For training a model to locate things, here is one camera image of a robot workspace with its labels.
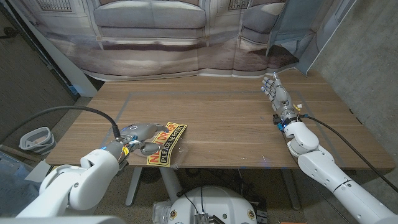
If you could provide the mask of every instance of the table leg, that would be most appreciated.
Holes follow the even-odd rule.
[[[130,187],[126,198],[127,206],[131,206],[132,203],[134,202],[134,198],[136,197],[138,190],[139,179],[141,178],[141,172],[142,172],[142,167],[135,167],[132,172]]]
[[[164,185],[166,185],[167,193],[169,193],[170,201],[173,204],[178,199],[177,193],[182,191],[182,187],[173,169],[168,167],[160,167],[159,169]]]
[[[287,193],[290,197],[292,208],[296,211],[300,210],[301,204],[299,201],[299,196],[297,195],[296,185],[294,184],[292,171],[288,169],[282,169],[280,170],[280,172],[282,173],[282,177],[284,179]]]

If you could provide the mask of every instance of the robotic hand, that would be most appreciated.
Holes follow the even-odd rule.
[[[359,223],[398,223],[398,216],[346,175],[333,156],[319,145],[317,136],[309,130],[294,112],[293,102],[279,77],[264,78],[261,90],[272,103],[274,124],[287,138],[290,153],[298,157],[300,169],[325,186],[344,205]]]
[[[129,153],[140,149],[151,155],[163,149],[160,144],[145,142],[158,131],[159,124],[132,124],[123,128],[119,138],[80,159],[81,166],[62,165],[46,176],[40,195],[17,218],[56,217],[67,208],[88,210],[103,198],[113,177],[127,165]]]
[[[274,72],[274,80],[264,77],[262,83],[264,85],[261,87],[261,91],[268,96],[268,99],[272,103],[272,109],[274,109],[275,112],[280,111],[283,108],[293,110],[293,106],[291,105],[292,98],[282,86],[276,72]]]
[[[149,156],[163,149],[163,145],[145,142],[158,131],[167,132],[167,128],[160,124],[132,124],[120,131],[120,138],[111,141],[102,149],[110,152],[122,169],[127,164],[126,159],[131,151],[139,149],[143,155]]]

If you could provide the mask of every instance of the yellow sign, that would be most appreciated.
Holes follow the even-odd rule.
[[[147,165],[170,167],[170,158],[173,148],[184,130],[187,128],[187,125],[168,122],[166,128],[169,130],[167,133],[159,133],[152,141],[152,143],[164,145],[164,149],[148,156]]]

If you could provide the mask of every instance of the black cable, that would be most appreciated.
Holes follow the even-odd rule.
[[[325,126],[326,128],[328,128],[330,131],[333,131],[337,136],[339,136],[340,137],[340,139],[341,140],[343,140],[343,142],[345,143],[345,144],[347,144],[347,146],[349,146],[358,156],[359,156],[359,158],[361,158],[382,180],[384,180],[388,185],[390,185],[390,187],[392,188],[392,189],[394,189],[397,193],[398,193],[398,188],[393,184],[393,183],[391,183],[387,178],[385,178],[367,159],[365,159],[365,157],[363,157],[362,156],[362,154],[360,153],[360,152],[358,152],[355,148],[354,148],[354,146],[352,146],[339,132],[337,132],[336,130],[334,130],[332,127],[330,127],[329,125],[327,125],[327,124],[325,124],[324,122],[322,122],[322,121],[320,121],[320,120],[318,120],[318,119],[316,119],[316,118],[313,118],[313,117],[310,117],[310,116],[308,116],[308,115],[301,115],[300,117],[302,117],[302,118],[308,118],[308,119],[311,119],[311,120],[313,120],[313,121],[316,121],[316,122],[318,122],[318,123],[320,123],[320,124],[322,124],[323,126]]]
[[[219,179],[220,179],[222,182],[224,182],[224,183],[228,183],[228,181],[225,180],[224,178],[222,178],[220,175],[225,175],[225,176],[227,176],[228,178],[234,180],[234,177],[231,176],[231,175],[229,175],[229,174],[226,174],[226,173],[224,172],[224,170],[222,170],[222,174],[217,174],[215,171],[212,171],[211,169],[203,169],[203,170],[205,170],[205,171],[211,173],[213,176],[219,178]],[[258,199],[258,201],[259,201],[259,206],[261,206],[261,208],[265,208],[265,209],[266,209],[266,207],[267,207],[267,200],[266,200],[265,198],[262,198],[261,196],[259,196],[259,194],[257,194],[257,192],[256,192],[255,190],[253,190],[253,186],[252,186],[251,184],[246,183],[244,180],[241,180],[241,182],[248,188],[248,189],[247,189],[247,192],[248,192],[248,193],[251,192],[251,194],[249,194],[249,195],[247,195],[247,196],[250,197],[250,195],[252,195],[253,198]]]
[[[184,196],[188,199],[188,201],[191,202],[191,204],[193,205],[193,207],[195,207],[195,210],[197,211],[197,214],[199,214],[197,207],[193,204],[193,202],[191,200],[189,200],[189,198],[187,197],[186,194],[184,194]]]
[[[114,137],[115,138],[120,137],[120,131],[119,131],[119,128],[118,128],[116,122],[114,122],[114,120],[110,116],[108,116],[106,113],[104,113],[102,111],[96,110],[94,108],[89,108],[89,107],[86,107],[86,106],[56,106],[56,107],[53,107],[53,108],[42,110],[42,111],[40,111],[40,112],[38,112],[36,114],[33,114],[29,118],[23,120],[17,126],[12,128],[3,138],[1,138],[0,139],[0,143],[4,142],[4,140],[6,140],[12,133],[14,133],[14,131],[18,130],[20,127],[22,127],[23,125],[25,125],[29,121],[32,121],[33,119],[38,118],[39,116],[42,116],[43,114],[47,114],[49,112],[58,111],[58,110],[84,110],[84,111],[89,111],[89,112],[92,112],[92,113],[99,114],[99,115],[103,116],[104,118],[106,118],[112,124]]]
[[[283,136],[283,138],[284,138],[284,140],[285,140],[285,143],[286,143],[286,146],[287,146],[287,141],[286,141],[285,135],[284,135],[283,132],[281,132],[281,133],[282,133],[282,136]],[[294,156],[293,156],[291,153],[289,153],[289,154],[290,154],[290,156],[292,156],[292,159],[293,159],[293,161],[296,163],[296,165],[297,165],[298,167],[300,167],[299,164],[298,164],[298,162],[294,159]],[[320,190],[313,184],[313,182],[311,181],[311,179],[310,179],[307,175],[306,175],[305,177],[306,177],[307,180],[311,183],[312,187],[314,187],[314,188],[317,190],[317,192],[323,197],[323,199],[325,199],[325,201],[328,202],[328,204],[334,209],[334,211],[336,211],[337,214],[339,214],[342,218],[344,218],[344,220],[346,220],[347,223],[350,224],[350,222],[346,219],[346,217],[344,217],[344,215],[341,214],[341,213],[337,210],[337,208],[335,208],[335,207],[329,202],[328,199],[326,199],[326,197],[322,194],[322,192],[320,192]]]
[[[203,209],[203,194],[201,192],[202,186],[200,186],[200,200],[201,200],[201,212],[205,213],[205,209]]]

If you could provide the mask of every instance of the white robot body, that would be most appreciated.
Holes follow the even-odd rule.
[[[230,189],[217,186],[204,186],[189,191],[186,193],[186,196],[192,203],[185,196],[177,199],[171,206],[171,209],[168,210],[168,224],[209,223],[209,219],[216,218],[225,224],[257,223],[251,204]]]

